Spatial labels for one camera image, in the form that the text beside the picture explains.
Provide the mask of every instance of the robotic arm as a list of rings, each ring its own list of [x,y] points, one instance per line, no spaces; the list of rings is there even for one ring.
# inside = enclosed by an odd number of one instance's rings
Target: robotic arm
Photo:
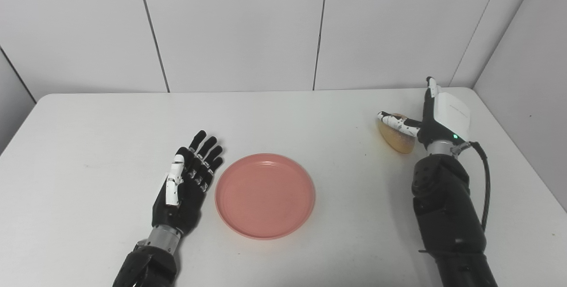
[[[422,252],[434,257],[445,287],[496,287],[484,255],[486,217],[490,199],[490,175],[486,154],[478,142],[469,141],[470,110],[458,98],[441,91],[427,78],[423,121],[380,112],[378,119],[399,132],[417,137],[427,157],[413,172],[413,210],[425,245]],[[473,147],[486,173],[482,221],[470,200],[469,177],[458,161]]]
[[[170,172],[152,209],[152,230],[128,254],[113,287],[170,287],[178,274],[174,253],[184,235],[189,234],[201,216],[201,206],[217,168],[221,146],[210,137],[201,150],[205,131],[197,133],[188,148],[175,154]]]

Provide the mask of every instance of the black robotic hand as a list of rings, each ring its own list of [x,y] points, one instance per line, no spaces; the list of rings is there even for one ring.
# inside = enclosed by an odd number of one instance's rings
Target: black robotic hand
[[[217,143],[215,137],[197,151],[205,137],[201,130],[188,148],[179,148],[152,209],[150,236],[128,254],[113,287],[170,287],[174,283],[178,270],[173,255],[182,236],[197,226],[206,191],[223,162],[221,146],[211,150]]]
[[[201,130],[189,148],[181,147],[177,151],[172,171],[175,170],[174,164],[179,164],[181,182],[175,184],[175,173],[170,171],[154,203],[152,226],[168,225],[180,231],[182,235],[188,234],[197,226],[205,192],[215,171],[223,162],[219,157],[221,146],[218,145],[209,152],[217,143],[215,137],[210,137],[197,151],[205,137],[205,131]]]

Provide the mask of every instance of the tabletop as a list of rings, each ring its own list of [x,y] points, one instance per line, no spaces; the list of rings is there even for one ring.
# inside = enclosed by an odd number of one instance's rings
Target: tabletop
[[[470,138],[486,151],[492,200],[486,256],[500,286],[565,286],[567,214],[476,93]],[[379,111],[421,119],[425,89],[264,93],[48,95],[0,156],[0,277],[10,287],[111,286],[151,230],[151,207],[180,146],[200,129],[219,138],[225,164],[197,228],[179,248],[177,286],[440,286],[412,209],[413,165],[391,149]],[[243,237],[221,220],[216,181],[257,152],[295,160],[316,191],[292,234]],[[460,161],[482,211],[484,172]]]

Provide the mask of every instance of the white wall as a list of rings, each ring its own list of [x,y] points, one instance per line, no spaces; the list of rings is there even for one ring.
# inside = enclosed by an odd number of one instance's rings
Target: white wall
[[[494,47],[472,39],[499,37],[520,1],[326,0],[316,89],[449,85],[461,59],[478,66],[458,76],[472,87]]]
[[[322,0],[147,0],[172,92],[311,90]]]
[[[0,44],[36,99],[164,92],[142,0],[0,0]]]
[[[33,107],[34,101],[0,50],[0,154]]]
[[[519,2],[0,0],[0,44],[36,99],[472,86]]]
[[[524,0],[474,90],[567,209],[566,2]]]

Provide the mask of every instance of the round plate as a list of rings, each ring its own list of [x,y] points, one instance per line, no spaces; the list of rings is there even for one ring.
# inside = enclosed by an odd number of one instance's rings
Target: round plate
[[[296,162],[277,154],[253,154],[222,174],[215,202],[221,218],[237,233],[275,239],[290,234],[308,219],[315,189]]]

